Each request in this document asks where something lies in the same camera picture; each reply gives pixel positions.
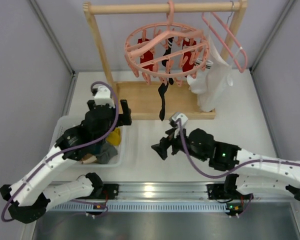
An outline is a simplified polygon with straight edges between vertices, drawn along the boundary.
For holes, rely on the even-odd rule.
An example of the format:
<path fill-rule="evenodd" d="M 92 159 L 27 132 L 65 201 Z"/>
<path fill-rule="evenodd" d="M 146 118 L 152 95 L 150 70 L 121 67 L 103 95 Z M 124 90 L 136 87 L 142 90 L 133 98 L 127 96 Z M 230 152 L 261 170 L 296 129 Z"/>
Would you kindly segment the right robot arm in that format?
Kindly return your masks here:
<path fill-rule="evenodd" d="M 250 152 L 237 145 L 216 141 L 202 129 L 187 134 L 185 129 L 166 131 L 151 148 L 162 160 L 185 153 L 192 167 L 202 176 L 224 179 L 223 191 L 229 198 L 255 193 L 282 194 L 300 202 L 300 161 L 289 161 Z"/>

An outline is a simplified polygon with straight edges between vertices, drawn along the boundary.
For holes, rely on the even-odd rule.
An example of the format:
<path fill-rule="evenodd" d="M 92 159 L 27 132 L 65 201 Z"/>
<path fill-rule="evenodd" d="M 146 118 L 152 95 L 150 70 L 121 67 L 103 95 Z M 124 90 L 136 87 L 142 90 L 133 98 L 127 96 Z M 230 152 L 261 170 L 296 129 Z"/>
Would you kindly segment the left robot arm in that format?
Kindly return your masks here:
<path fill-rule="evenodd" d="M 0 188 L 0 194 L 7 204 L 1 219 L 24 224 L 41 218 L 56 205 L 83 197 L 97 197 L 103 190 L 101 178 L 93 172 L 80 176 L 73 182 L 56 187 L 50 183 L 67 168 L 86 157 L 95 157 L 101 164 L 107 164 L 118 154 L 115 144 L 107 137 L 121 126 L 132 124 L 131 109 L 125 99 L 120 100 L 123 112 L 115 104 L 87 102 L 89 110 L 80 124 L 68 128 L 56 140 L 48 154 L 21 180 Z"/>

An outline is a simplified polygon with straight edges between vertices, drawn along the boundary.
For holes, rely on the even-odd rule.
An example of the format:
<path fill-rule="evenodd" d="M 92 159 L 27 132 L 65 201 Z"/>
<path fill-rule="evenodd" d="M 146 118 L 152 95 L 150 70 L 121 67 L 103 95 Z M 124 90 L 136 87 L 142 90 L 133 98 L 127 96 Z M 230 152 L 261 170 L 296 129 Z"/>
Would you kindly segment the dark teal sock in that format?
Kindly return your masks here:
<path fill-rule="evenodd" d="M 102 156 L 105 152 L 106 152 L 106 144 L 105 143 L 97 144 L 92 154 L 98 158 Z"/>

